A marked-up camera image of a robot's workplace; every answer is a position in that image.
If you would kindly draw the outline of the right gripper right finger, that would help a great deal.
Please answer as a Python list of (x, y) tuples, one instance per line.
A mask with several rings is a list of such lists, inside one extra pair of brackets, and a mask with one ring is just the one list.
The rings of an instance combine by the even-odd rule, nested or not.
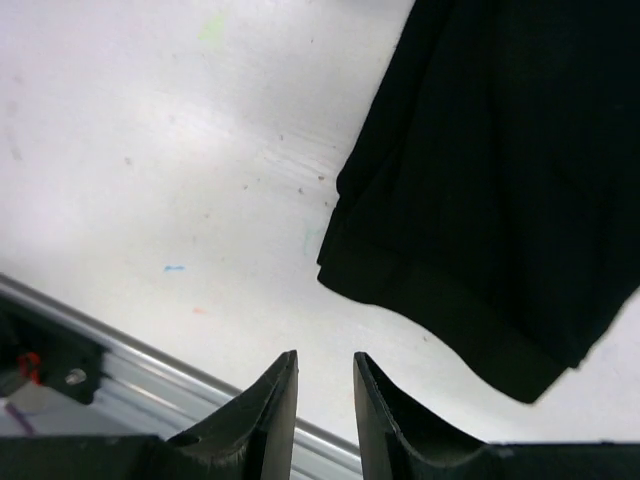
[(358, 441), (365, 479), (486, 479), (485, 444), (397, 387), (365, 352), (354, 354)]

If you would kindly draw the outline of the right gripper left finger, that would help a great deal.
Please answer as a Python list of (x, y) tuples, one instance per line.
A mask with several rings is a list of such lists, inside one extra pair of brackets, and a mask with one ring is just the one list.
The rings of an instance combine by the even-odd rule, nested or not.
[(246, 390), (168, 443), (197, 461), (202, 479), (280, 479), (291, 474), (298, 355), (282, 354)]

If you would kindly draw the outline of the black underwear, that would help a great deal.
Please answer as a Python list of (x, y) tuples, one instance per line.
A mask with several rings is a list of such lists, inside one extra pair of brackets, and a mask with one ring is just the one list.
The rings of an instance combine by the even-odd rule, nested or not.
[(639, 5), (418, 1), (318, 279), (536, 402), (639, 285)]

